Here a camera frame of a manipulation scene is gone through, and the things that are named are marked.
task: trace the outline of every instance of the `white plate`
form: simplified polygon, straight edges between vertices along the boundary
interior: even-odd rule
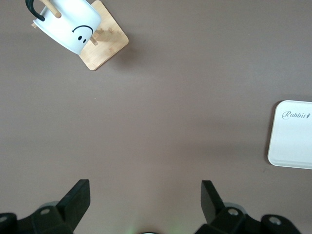
[[[278,104],[268,158],[275,166],[312,169],[312,102]]]

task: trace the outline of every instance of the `black plastic part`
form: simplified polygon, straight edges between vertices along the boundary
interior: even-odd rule
[[[56,206],[18,221],[13,213],[0,214],[0,234],[72,234],[89,205],[89,180],[81,179]]]
[[[261,222],[235,207],[225,207],[221,197],[209,180],[201,184],[201,207],[207,224],[195,234],[300,234],[286,218],[268,214]]]
[[[90,185],[88,180],[80,180],[56,205],[72,231],[79,224],[90,206]]]
[[[26,2],[26,6],[28,8],[28,10],[39,20],[41,21],[45,21],[44,16],[40,15],[37,11],[35,11],[34,9],[34,0],[25,0]]]
[[[201,208],[208,224],[225,208],[225,205],[210,180],[201,182]]]

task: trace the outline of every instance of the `printed logo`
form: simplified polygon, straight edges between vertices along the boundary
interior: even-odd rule
[[[283,113],[282,118],[283,119],[289,119],[289,118],[309,118],[310,113],[305,114],[305,113],[293,113],[291,111],[286,111]]]

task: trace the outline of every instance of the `white mug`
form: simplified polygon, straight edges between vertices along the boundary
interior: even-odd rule
[[[35,25],[78,55],[101,23],[101,16],[86,0],[50,0],[61,13],[60,18],[47,7],[38,14],[34,10],[34,0],[25,1],[29,11],[37,18]]]

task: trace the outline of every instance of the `mug handle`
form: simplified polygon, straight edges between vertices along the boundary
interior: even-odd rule
[[[34,0],[25,0],[28,10],[39,20],[45,21],[45,18],[34,9]]]

